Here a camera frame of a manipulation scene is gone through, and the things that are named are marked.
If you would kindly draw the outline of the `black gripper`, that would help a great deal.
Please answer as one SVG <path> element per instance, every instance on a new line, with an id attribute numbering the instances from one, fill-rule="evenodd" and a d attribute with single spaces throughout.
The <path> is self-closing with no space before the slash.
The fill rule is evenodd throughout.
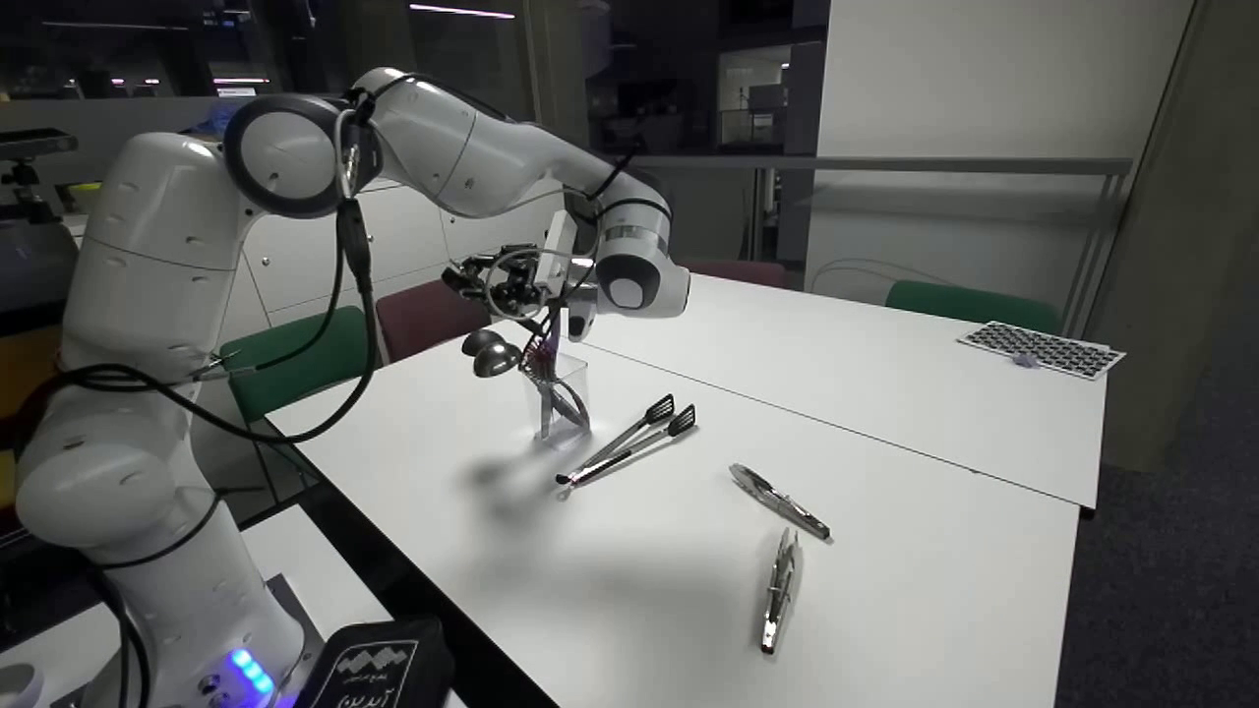
<path id="1" fill-rule="evenodd" d="M 594 276 L 590 255 L 545 242 L 503 242 L 500 252 L 465 255 L 445 267 L 445 283 L 486 304 L 495 317 L 531 322 L 569 304 Z"/>

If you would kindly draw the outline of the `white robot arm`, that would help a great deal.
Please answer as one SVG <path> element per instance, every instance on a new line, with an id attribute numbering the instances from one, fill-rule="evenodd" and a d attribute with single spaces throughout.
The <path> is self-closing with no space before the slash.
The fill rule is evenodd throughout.
<path id="1" fill-rule="evenodd" d="M 343 278 L 364 288 L 373 179 L 467 219 L 558 183 L 594 228 L 597 307 L 664 317 L 690 304 L 652 183 L 402 65 L 373 65 L 339 97 L 252 97 L 218 137 L 130 137 L 70 273 L 58 375 L 25 401 L 17 515 L 99 570 L 122 625 L 117 695 L 135 708 L 267 708 L 301 671 L 302 625 L 202 473 L 194 429 L 208 418 L 202 387 L 223 367 L 222 317 L 252 224 L 329 219 Z"/>

